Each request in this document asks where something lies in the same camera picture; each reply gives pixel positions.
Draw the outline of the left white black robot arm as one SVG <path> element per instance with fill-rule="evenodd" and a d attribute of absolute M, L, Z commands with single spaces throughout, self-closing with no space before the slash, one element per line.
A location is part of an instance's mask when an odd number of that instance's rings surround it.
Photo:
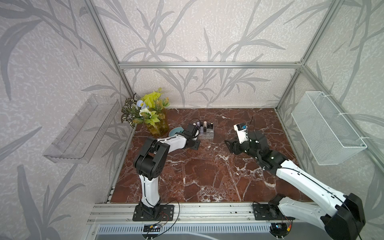
<path fill-rule="evenodd" d="M 160 209 L 159 176 L 161 175 L 169 153 L 181 149 L 197 150 L 200 145 L 198 135 L 200 128 L 189 124 L 187 128 L 173 136 L 155 139 L 148 137 L 138 156 L 134 167 L 142 186 L 142 199 L 139 206 L 154 215 Z"/>

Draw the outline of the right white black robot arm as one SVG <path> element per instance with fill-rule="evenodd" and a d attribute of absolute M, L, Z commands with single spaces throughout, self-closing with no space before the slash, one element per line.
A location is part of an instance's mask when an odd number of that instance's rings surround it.
<path fill-rule="evenodd" d="M 357 240 L 366 224 L 363 201 L 357 195 L 345 195 L 311 176 L 282 153 L 271 150 L 265 135 L 259 131 L 237 131 L 237 138 L 226 140 L 230 153 L 247 154 L 263 170 L 288 182 L 314 204 L 277 195 L 270 201 L 272 209 L 305 221 L 324 230 L 333 240 Z"/>

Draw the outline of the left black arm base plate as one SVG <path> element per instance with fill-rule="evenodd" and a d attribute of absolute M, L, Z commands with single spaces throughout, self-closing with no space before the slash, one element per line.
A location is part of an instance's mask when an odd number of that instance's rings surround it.
<path fill-rule="evenodd" d="M 157 205 L 150 208 L 142 203 L 137 205 L 134 210 L 134 222 L 150 222 L 150 221 L 172 221 L 174 218 L 174 205 Z"/>

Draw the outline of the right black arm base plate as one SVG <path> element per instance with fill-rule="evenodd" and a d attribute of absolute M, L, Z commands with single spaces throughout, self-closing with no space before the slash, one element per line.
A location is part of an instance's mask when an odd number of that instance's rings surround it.
<path fill-rule="evenodd" d="M 267 204 L 261 204 L 259 202 L 253 202 L 252 209 L 256 221 L 270 221 L 270 220 L 283 220 L 286 217 L 279 209 L 280 201 L 285 198 L 285 195 L 277 194 Z"/>

